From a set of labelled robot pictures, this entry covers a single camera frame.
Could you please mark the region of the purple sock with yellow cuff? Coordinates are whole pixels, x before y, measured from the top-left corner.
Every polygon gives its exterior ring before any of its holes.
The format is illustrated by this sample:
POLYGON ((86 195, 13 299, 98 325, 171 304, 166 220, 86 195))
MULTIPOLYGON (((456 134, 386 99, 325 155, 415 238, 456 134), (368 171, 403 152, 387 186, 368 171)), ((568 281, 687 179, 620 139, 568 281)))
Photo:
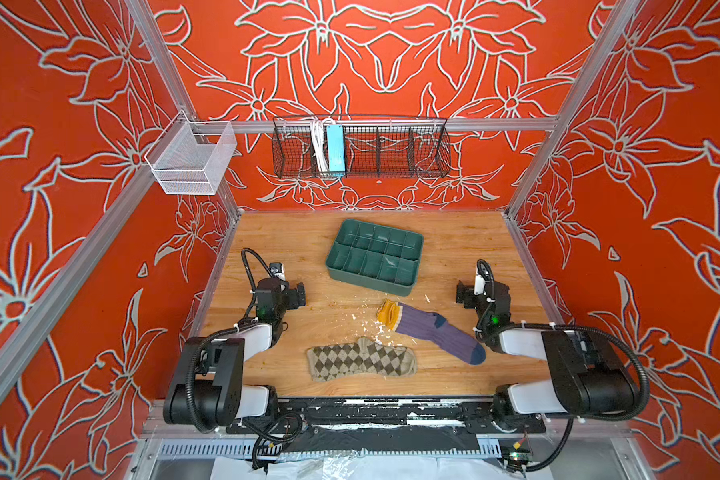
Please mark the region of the purple sock with yellow cuff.
POLYGON ((388 329, 417 340, 430 341, 441 350, 468 365, 480 365, 486 352, 476 338, 456 328, 439 313, 422 311, 410 305, 384 300, 376 319, 388 329))

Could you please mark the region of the green plastic divider tray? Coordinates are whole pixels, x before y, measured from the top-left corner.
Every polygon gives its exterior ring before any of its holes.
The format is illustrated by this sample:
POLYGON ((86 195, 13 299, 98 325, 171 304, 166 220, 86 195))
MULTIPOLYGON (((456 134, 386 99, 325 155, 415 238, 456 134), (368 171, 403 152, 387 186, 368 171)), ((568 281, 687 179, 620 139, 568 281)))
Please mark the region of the green plastic divider tray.
POLYGON ((325 266, 333 280, 406 297, 418 278, 423 245, 417 232, 346 219, 325 266))

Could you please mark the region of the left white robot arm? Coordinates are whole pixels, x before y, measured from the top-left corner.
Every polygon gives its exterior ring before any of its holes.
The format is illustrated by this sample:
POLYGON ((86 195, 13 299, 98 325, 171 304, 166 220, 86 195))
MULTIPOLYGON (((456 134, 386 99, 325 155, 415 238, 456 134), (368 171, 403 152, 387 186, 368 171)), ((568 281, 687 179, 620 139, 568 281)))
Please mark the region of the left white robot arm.
POLYGON ((290 285, 281 263, 268 263, 251 248, 241 250, 241 260, 250 302, 233 326, 185 342, 163 403, 167 424, 212 433, 276 415, 276 390, 246 385, 244 366, 278 343, 286 329, 286 313, 306 305, 305 288, 301 283, 290 285))

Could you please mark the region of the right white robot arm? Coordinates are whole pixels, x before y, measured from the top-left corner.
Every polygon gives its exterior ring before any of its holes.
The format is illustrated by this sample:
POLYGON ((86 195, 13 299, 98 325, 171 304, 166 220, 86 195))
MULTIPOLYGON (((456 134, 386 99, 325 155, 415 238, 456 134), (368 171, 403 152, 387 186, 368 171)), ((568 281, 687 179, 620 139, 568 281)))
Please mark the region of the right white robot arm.
POLYGON ((476 261, 472 285, 457 284, 456 301, 476 312, 479 343, 543 361, 549 370, 547 380, 497 388, 491 410, 497 428, 514 431, 537 415, 626 421, 647 406, 650 380, 630 346, 593 327, 513 322, 509 287, 486 260, 476 261))

